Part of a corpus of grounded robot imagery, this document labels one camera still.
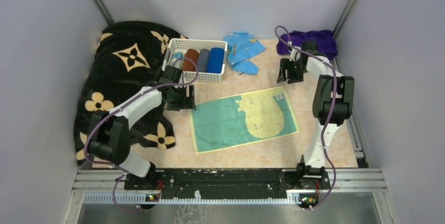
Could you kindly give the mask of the yellow green towel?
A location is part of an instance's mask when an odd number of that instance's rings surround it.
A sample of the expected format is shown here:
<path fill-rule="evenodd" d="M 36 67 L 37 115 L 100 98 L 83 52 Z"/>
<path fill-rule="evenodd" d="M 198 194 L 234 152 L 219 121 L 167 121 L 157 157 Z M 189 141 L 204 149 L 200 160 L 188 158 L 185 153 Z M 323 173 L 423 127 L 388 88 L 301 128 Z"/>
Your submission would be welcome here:
<path fill-rule="evenodd" d="M 283 86 L 198 104 L 190 128 L 196 154 L 272 140 L 300 129 Z"/>

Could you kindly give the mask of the royal blue towel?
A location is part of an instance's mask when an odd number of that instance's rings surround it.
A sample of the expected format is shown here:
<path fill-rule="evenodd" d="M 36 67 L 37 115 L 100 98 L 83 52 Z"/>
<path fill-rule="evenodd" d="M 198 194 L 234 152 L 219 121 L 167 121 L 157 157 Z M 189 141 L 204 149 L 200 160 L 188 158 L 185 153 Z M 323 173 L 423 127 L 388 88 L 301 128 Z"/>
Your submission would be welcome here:
<path fill-rule="evenodd" d="M 212 48 L 209 53 L 206 72 L 220 74 L 223 68 L 224 54 L 223 48 Z"/>

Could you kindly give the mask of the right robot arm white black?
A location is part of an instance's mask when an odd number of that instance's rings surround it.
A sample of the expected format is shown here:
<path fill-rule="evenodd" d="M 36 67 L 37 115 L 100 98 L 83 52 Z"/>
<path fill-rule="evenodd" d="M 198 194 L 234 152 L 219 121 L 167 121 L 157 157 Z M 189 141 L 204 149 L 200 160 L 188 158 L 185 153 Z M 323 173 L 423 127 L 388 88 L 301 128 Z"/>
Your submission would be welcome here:
<path fill-rule="evenodd" d="M 312 104 L 315 128 L 310 146 L 297 165 L 295 181 L 310 188 L 325 173 L 326 153 L 340 126 L 352 115 L 355 79 L 335 70 L 314 40 L 293 49 L 289 58 L 280 60 L 277 83 L 298 83 L 310 73 L 317 86 Z"/>

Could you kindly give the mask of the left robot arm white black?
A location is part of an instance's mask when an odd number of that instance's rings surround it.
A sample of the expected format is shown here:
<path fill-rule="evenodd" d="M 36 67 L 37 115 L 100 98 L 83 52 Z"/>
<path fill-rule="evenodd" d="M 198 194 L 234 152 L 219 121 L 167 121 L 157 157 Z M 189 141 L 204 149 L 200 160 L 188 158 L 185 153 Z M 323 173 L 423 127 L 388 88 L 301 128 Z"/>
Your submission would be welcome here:
<path fill-rule="evenodd" d="M 195 109 L 195 79 L 181 83 L 183 72 L 167 66 L 152 86 L 143 86 L 135 95 L 107 111 L 93 113 L 84 144 L 85 159 L 113 166 L 137 176 L 137 183 L 151 189 L 157 183 L 155 165 L 131 150 L 130 130 L 149 112 L 165 105 L 168 110 Z"/>

